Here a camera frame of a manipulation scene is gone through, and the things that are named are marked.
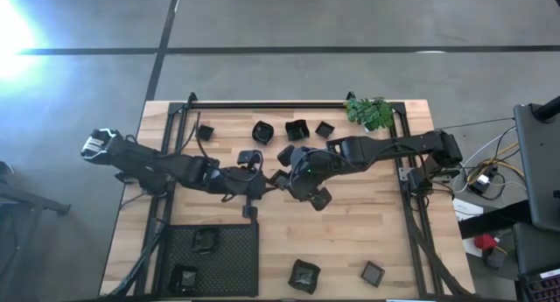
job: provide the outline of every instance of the black mesh tray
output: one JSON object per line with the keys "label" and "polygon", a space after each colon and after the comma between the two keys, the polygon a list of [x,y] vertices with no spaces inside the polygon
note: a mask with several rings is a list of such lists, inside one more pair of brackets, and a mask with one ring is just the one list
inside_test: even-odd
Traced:
{"label": "black mesh tray", "polygon": [[[199,228],[220,230],[218,248],[206,255],[192,251]],[[161,266],[162,297],[256,297],[258,295],[258,223],[233,225],[170,226],[165,232]],[[175,264],[198,268],[194,291],[178,295],[169,291]]]}

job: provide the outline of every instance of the yellow wire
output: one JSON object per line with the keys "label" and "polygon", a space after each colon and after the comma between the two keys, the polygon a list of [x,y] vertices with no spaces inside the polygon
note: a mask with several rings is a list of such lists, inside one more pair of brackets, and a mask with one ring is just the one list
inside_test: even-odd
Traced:
{"label": "yellow wire", "polygon": [[[493,160],[493,159],[487,159],[487,160],[482,161],[482,164],[485,166],[485,168],[484,168],[481,172],[479,172],[478,174],[483,173],[483,172],[486,170],[486,168],[487,168],[488,166],[496,164],[496,165],[505,166],[505,167],[507,167],[508,169],[510,169],[510,170],[512,170],[512,171],[514,171],[514,172],[516,172],[516,173],[518,173],[521,177],[523,177],[523,178],[525,177],[525,174],[523,174],[523,172],[522,172],[520,169],[518,169],[517,167],[515,167],[515,166],[513,166],[513,165],[510,165],[510,164],[508,164],[508,163],[504,163],[504,162],[501,162],[501,161],[495,161],[495,160]],[[466,180],[467,180],[467,182],[468,182],[469,184],[474,183],[474,181],[476,180],[476,179],[472,179],[472,176],[473,176],[473,175],[471,174],[471,175],[469,175],[469,176],[466,178]]]}
{"label": "yellow wire", "polygon": [[[511,145],[509,145],[508,147],[502,149],[501,151],[498,152],[498,154],[496,155],[496,157],[498,157],[498,156],[500,156],[500,155],[506,153],[507,151],[512,150],[512,149],[513,149],[515,146],[517,146],[518,144],[519,144],[519,142],[516,142],[516,143],[511,144]],[[502,163],[502,162],[500,162],[500,161],[495,161],[493,158],[486,159],[486,160],[484,160],[482,163],[484,164],[485,167],[482,168],[482,169],[480,169],[480,171],[477,172],[477,174],[476,174],[476,175],[477,175],[477,176],[476,176],[477,178],[478,178],[478,175],[484,173],[484,172],[486,171],[487,167],[490,166],[490,165],[492,165],[492,164],[497,164],[497,165],[506,166],[506,167],[508,167],[509,169],[511,169],[512,171],[517,172],[518,174],[520,174],[522,177],[525,176],[525,175],[523,175],[523,172],[521,172],[521,171],[520,171],[518,168],[516,168],[515,166],[512,166],[512,165],[507,164],[507,163]],[[476,180],[476,179],[473,179],[473,174],[470,174],[470,175],[467,176],[467,178],[466,178],[466,181],[467,181],[469,184],[474,183],[475,180]]]}
{"label": "yellow wire", "polygon": [[506,153],[507,151],[512,150],[512,149],[513,149],[516,145],[518,145],[518,144],[519,144],[519,142],[516,142],[516,143],[514,143],[514,144],[508,146],[507,148],[502,149],[500,152],[498,152],[498,156],[499,156],[499,155],[502,155],[502,154],[504,154],[504,153]]}

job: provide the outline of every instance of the metal bracket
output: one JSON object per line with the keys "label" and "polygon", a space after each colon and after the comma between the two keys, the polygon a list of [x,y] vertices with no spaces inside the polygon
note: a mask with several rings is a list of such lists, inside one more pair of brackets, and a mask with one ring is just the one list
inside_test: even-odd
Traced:
{"label": "metal bracket", "polygon": [[414,167],[399,167],[399,179],[401,181],[408,181],[407,175],[412,170],[414,170]]}

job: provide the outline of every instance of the white paper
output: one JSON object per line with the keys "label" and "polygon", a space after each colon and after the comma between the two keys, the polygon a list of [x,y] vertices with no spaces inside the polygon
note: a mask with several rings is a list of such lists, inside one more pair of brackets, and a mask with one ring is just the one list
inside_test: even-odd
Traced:
{"label": "white paper", "polygon": [[[458,200],[457,198],[453,200],[453,207],[455,208],[455,216],[457,221],[463,221],[474,216],[484,213],[484,208],[481,206],[473,205],[466,201]],[[482,257],[482,249],[474,246],[474,237],[463,240],[463,246],[465,247],[465,252]]]}

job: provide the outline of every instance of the black stand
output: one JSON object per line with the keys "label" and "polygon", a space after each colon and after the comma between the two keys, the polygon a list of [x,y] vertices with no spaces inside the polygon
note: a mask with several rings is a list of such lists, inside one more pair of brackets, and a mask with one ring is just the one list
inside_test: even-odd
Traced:
{"label": "black stand", "polygon": [[16,212],[18,208],[21,207],[29,211],[29,217],[27,218],[28,220],[25,222],[23,228],[20,231],[21,236],[18,237],[19,241],[17,244],[14,244],[15,249],[13,252],[13,256],[8,261],[8,265],[5,267],[5,279],[0,279],[2,280],[3,285],[3,287],[0,288],[0,301],[6,301],[11,285],[16,279],[19,262],[23,254],[27,250],[27,244],[29,244],[35,228],[39,224],[41,212],[44,209],[49,209],[56,212],[58,215],[65,215],[68,213],[70,205],[61,204],[57,201],[50,200],[34,193],[27,193],[26,191],[8,185],[1,179],[0,198],[14,201],[13,203],[7,203],[0,207],[5,207],[5,211],[10,212],[10,215],[14,215],[14,212]]}

